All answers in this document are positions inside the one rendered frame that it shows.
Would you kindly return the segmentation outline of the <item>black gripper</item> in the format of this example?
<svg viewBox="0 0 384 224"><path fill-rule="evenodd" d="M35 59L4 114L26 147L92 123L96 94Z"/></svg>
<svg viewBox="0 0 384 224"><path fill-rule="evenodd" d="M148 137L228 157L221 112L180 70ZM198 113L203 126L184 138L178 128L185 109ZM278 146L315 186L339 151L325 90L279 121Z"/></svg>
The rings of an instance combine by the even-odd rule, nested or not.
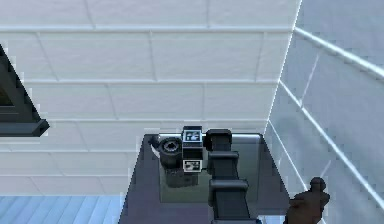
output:
<svg viewBox="0 0 384 224"><path fill-rule="evenodd" d="M148 144L154 155L157 158L160 157L165 182L168 187L183 188L196 186L198 184L197 175L184 172L182 142L180 139L174 137L166 138L163 139L159 145L158 137L153 135L148 140Z"/></svg>

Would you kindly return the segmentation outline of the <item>dark grey framed window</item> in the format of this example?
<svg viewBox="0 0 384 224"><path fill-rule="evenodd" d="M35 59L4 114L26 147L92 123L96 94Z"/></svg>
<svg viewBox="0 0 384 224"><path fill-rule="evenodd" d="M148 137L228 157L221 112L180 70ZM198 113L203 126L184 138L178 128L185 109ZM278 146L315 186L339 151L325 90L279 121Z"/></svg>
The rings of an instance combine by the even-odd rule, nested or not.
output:
<svg viewBox="0 0 384 224"><path fill-rule="evenodd" d="M0 137L40 137L49 128L0 44Z"/></svg>

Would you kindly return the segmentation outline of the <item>dark grey table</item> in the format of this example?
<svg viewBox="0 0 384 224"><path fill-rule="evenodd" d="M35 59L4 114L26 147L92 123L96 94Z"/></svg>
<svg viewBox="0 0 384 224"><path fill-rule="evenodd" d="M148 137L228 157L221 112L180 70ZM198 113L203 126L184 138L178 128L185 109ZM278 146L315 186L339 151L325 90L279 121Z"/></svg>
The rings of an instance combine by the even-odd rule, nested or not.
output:
<svg viewBox="0 0 384 224"><path fill-rule="evenodd" d="M159 158L143 138L118 224L211 224L213 211L206 203L163 203L160 200ZM262 136L259 150L258 200L249 210L262 215L282 215L289 196Z"/></svg>

